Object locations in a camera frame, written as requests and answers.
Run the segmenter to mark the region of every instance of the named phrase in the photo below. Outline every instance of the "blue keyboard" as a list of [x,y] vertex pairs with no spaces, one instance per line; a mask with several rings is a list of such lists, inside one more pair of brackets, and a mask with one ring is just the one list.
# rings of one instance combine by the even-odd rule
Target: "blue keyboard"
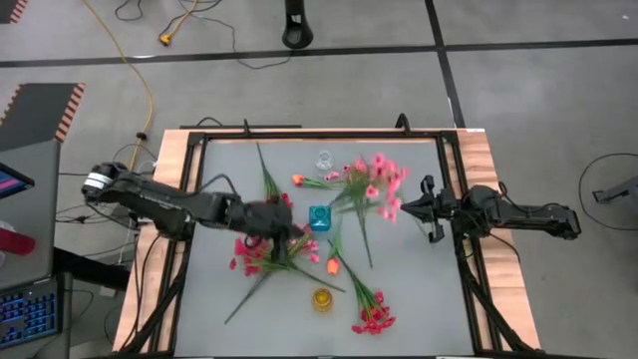
[[0,350],[58,333],[60,290],[58,281],[49,279],[0,293]]

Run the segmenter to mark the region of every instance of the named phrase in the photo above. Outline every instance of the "computer monitor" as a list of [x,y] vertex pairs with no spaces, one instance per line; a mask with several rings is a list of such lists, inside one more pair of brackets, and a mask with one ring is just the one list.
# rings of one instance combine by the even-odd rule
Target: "computer monitor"
[[0,199],[34,186],[32,179],[0,163]]

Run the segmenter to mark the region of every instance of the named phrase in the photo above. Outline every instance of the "black metal frame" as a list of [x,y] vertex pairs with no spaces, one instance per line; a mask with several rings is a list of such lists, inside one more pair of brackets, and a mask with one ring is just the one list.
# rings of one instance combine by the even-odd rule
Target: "black metal frame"
[[[439,162],[441,166],[441,172],[444,180],[444,186],[446,188],[452,189],[452,178],[450,175],[450,169],[448,166],[448,159],[446,154],[446,145],[451,146],[452,153],[454,156],[454,162],[456,165],[457,176],[459,178],[459,184],[461,193],[458,195],[463,195],[468,190],[468,182],[466,179],[465,168],[463,165],[463,159],[461,156],[461,149],[459,146],[459,137],[457,132],[454,130],[446,131],[413,131],[410,127],[410,123],[405,115],[401,114],[399,119],[395,124],[395,128],[403,129],[402,131],[388,131],[388,132],[375,132],[375,131],[339,131],[339,132],[322,132],[320,130],[316,132],[278,132],[277,129],[281,128],[290,128],[289,126],[272,126],[271,132],[252,132],[251,129],[256,127],[248,126],[247,122],[244,120],[244,126],[242,132],[234,132],[234,133],[206,133],[206,132],[193,132],[188,137],[186,155],[184,166],[182,169],[182,177],[180,182],[180,189],[186,189],[186,185],[190,180],[190,168],[192,166],[193,154],[195,147],[201,145],[201,152],[199,156],[199,164],[197,169],[197,186],[201,185],[201,173],[205,158],[206,146],[209,141],[213,140],[274,140],[274,139],[432,139],[436,142],[437,152],[439,156]],[[463,248],[463,238],[459,235],[454,235],[455,248]],[[480,242],[477,238],[471,238],[472,247],[475,251],[474,261],[477,268],[478,279],[480,283],[480,287],[484,291],[484,293],[491,301],[489,296],[489,285],[487,281],[487,274],[484,267],[484,262],[482,260],[481,252],[480,252]],[[166,260],[164,263],[164,271],[161,278],[160,292],[159,298],[162,298],[165,294],[166,290],[170,285],[171,278],[171,269],[174,264],[174,255],[175,255],[176,244],[171,242],[168,245],[168,251],[166,254]],[[190,251],[190,244],[188,243],[184,249],[184,253],[182,260],[188,260]],[[479,333],[479,320],[477,311],[475,308],[475,302],[473,298],[473,294],[471,290],[466,286],[463,287],[463,295],[464,301],[466,304],[466,311],[468,315],[468,324],[470,328],[470,335],[473,343],[473,349],[475,353],[481,353],[484,351],[481,344],[480,333]],[[173,321],[170,330],[170,339],[169,339],[169,349],[174,350],[175,340],[176,340],[176,327],[177,322],[179,320],[179,302],[181,299],[181,290],[176,298],[176,307],[173,313]],[[498,332],[493,325],[491,319],[487,319],[488,327],[489,327],[489,336],[492,343],[492,347],[495,350],[500,350],[500,337]],[[153,336],[151,338],[151,346],[150,351],[158,351],[159,339],[160,339],[160,331],[161,331],[161,322],[155,328]]]

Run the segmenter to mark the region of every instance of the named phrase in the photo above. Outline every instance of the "table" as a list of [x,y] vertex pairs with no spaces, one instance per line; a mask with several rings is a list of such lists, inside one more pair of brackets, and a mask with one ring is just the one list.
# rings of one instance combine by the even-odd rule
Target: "table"
[[[253,133],[263,133],[269,131],[277,132],[401,132],[402,129],[259,129],[251,130]],[[208,133],[241,133],[242,129],[207,129],[207,130],[168,130],[164,132],[161,148],[159,150],[158,163],[154,180],[164,182],[169,185],[178,187],[181,182],[181,174],[184,170],[185,154],[188,146],[188,137],[191,131]],[[425,131],[424,129],[414,129],[414,131]],[[456,131],[459,138],[461,154],[464,161],[466,178],[468,185],[475,184],[489,185],[497,189],[497,175],[487,142],[487,136],[484,130],[436,130],[436,131]],[[458,191],[458,178],[455,176],[454,161],[452,156],[452,148],[446,148],[449,168],[451,170],[453,186]],[[200,156],[200,147],[195,147],[192,154],[192,161],[189,170],[189,181],[186,184],[187,190],[194,190],[198,172],[198,163]],[[494,233],[509,243],[513,244],[509,230],[495,230]],[[145,256],[149,252],[151,243],[157,237],[157,231],[153,225],[146,225],[142,228],[139,248],[137,253],[137,261],[142,263]],[[148,317],[155,309],[160,292],[160,283],[164,269],[164,260],[168,241],[160,239],[153,247],[149,254],[147,270],[144,273],[144,295],[140,310],[141,328]],[[183,243],[177,245],[176,253],[183,252]],[[494,305],[498,308],[509,325],[518,333],[523,341],[532,347],[539,347],[536,329],[534,326],[525,285],[520,271],[520,265],[515,254],[510,248],[505,246],[493,238],[484,238],[481,240],[482,257],[489,282],[489,289]],[[178,254],[173,262],[171,275],[175,276],[179,267],[181,256]],[[483,349],[490,349],[489,332],[487,321],[479,304],[476,303],[478,312],[479,334]],[[170,329],[172,325],[174,313],[174,301],[166,311],[161,331],[159,334],[158,350],[167,350],[169,348]],[[125,343],[129,335],[137,315],[137,298],[136,298],[136,280],[132,275],[129,280],[129,286],[124,302],[118,333],[114,342],[114,350],[119,350]]]

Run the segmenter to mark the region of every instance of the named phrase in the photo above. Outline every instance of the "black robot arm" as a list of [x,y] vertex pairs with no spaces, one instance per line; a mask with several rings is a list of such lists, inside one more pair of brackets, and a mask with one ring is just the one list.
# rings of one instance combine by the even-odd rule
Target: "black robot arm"
[[486,185],[473,186],[458,200],[445,188],[434,195],[434,186],[433,177],[426,176],[421,182],[421,198],[401,206],[422,222],[433,224],[430,242],[437,242],[445,235],[439,219],[448,219],[455,230],[476,237],[488,235],[492,228],[542,230],[564,239],[575,239],[580,234],[576,213],[558,203],[518,205]]
[[173,240],[189,240],[194,225],[229,229],[249,236],[272,238],[273,258],[285,260],[283,243],[303,235],[292,223],[292,212],[282,201],[244,203],[237,193],[183,192],[146,179],[119,163],[92,168],[82,186],[88,203],[118,203],[153,220],[159,233]]

